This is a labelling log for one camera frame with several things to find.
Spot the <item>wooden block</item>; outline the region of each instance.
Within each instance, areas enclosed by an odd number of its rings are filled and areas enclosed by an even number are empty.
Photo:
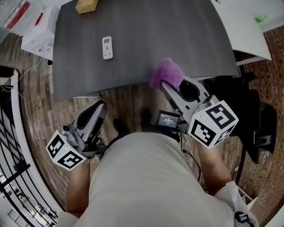
[[[95,11],[99,0],[79,0],[76,10],[79,14]]]

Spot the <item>remote control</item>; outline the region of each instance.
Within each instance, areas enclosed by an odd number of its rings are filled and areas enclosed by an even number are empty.
[[[108,60],[113,58],[111,37],[103,38],[103,59]]]

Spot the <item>black chair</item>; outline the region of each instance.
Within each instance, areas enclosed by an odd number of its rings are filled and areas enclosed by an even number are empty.
[[[260,101],[256,90],[249,90],[248,82],[254,74],[239,78],[218,78],[208,86],[210,94],[224,100],[239,118],[230,136],[238,136],[254,163],[259,153],[273,153],[276,141],[277,114],[272,106]]]

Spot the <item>purple sponge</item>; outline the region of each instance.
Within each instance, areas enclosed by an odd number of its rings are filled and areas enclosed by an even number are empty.
[[[154,89],[160,89],[161,82],[167,81],[177,89],[182,83],[183,78],[182,69],[171,58],[165,58],[154,72],[149,86]]]

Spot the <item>shoe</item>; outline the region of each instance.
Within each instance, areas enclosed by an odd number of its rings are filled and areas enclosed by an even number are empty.
[[[151,125],[152,113],[148,108],[144,108],[141,113],[141,125]]]
[[[127,135],[130,133],[126,124],[124,124],[124,122],[119,118],[114,119],[114,128],[118,132],[118,135]]]

